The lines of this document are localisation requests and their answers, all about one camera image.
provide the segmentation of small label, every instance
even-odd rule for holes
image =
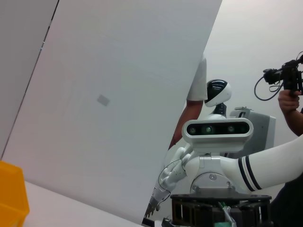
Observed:
[[[99,103],[101,103],[102,105],[104,105],[104,106],[107,106],[108,103],[109,103],[109,99],[106,98],[106,97],[103,96],[103,95],[100,95],[97,101],[98,101]]]

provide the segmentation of white table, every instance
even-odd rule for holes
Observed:
[[[140,227],[28,182],[26,189],[30,213],[24,227]]]

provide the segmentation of black cable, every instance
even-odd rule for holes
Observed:
[[[184,170],[185,172],[185,169],[183,168],[183,159],[181,159],[181,166],[182,166],[182,169]]]
[[[296,58],[295,60],[298,60],[298,57],[299,57],[299,55],[300,55],[301,53],[303,53],[303,51],[301,51],[301,52],[298,54],[298,56],[297,56],[297,58]]]
[[[163,201],[161,201],[161,202],[159,202],[159,204],[158,205],[160,205],[161,203],[163,203],[163,202],[165,202],[169,197],[170,197],[170,192],[169,192],[169,195],[165,198],[165,200],[163,200]]]
[[[272,87],[277,87],[277,89],[274,90],[274,91],[272,91],[272,90],[270,90]],[[276,91],[278,91],[278,89],[279,89],[280,87],[281,87],[281,81],[279,80],[279,82],[277,82],[277,83],[275,83],[274,85],[272,85],[272,86],[269,87],[269,91],[270,91],[270,92],[276,92]]]
[[[178,159],[178,160],[176,160],[176,161],[173,161],[173,162],[169,163],[169,164],[161,171],[161,173],[160,173],[159,176],[158,176],[158,184],[159,184],[159,186],[160,186],[163,190],[168,191],[169,193],[170,193],[169,190],[167,190],[167,189],[165,189],[165,188],[163,188],[163,187],[161,186],[161,184],[160,184],[160,176],[161,176],[161,174],[163,173],[163,171],[164,171],[167,167],[169,167],[171,164],[173,164],[173,163],[175,163],[175,162],[178,162],[178,161],[180,161],[180,160],[182,161],[182,159],[180,158],[180,159]]]
[[[283,83],[281,84],[281,86],[280,86],[277,90],[275,90],[276,93],[275,93],[273,96],[271,96],[271,97],[268,98],[268,99],[263,99],[263,98],[260,98],[260,97],[257,95],[257,93],[256,93],[257,85],[258,85],[258,83],[259,83],[263,78],[264,78],[264,76],[262,76],[262,77],[257,81],[257,83],[256,83],[256,85],[255,85],[254,93],[255,93],[255,96],[257,97],[257,99],[259,99],[259,100],[261,100],[261,101],[268,101],[268,100],[272,99],[273,97],[275,97],[276,94],[279,93],[279,91],[280,91],[281,88],[283,87]]]

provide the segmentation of white shirt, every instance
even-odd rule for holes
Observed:
[[[206,58],[203,55],[198,66],[194,81],[190,87],[187,100],[202,101],[207,100],[207,82],[206,82]]]

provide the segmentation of video camera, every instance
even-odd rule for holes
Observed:
[[[263,70],[264,75],[259,79],[259,81],[255,85],[255,96],[262,101],[267,101],[272,99],[283,87],[284,90],[290,90],[290,95],[294,96],[295,91],[301,91],[303,93],[303,86],[302,86],[302,72],[298,70],[299,64],[303,64],[303,55],[299,59],[291,60],[286,62],[282,68],[276,69],[267,69]],[[261,99],[256,94],[256,87],[258,83],[264,78],[264,80],[274,86],[271,87],[278,87],[276,90],[271,92],[275,92],[275,94],[268,98],[268,99]]]

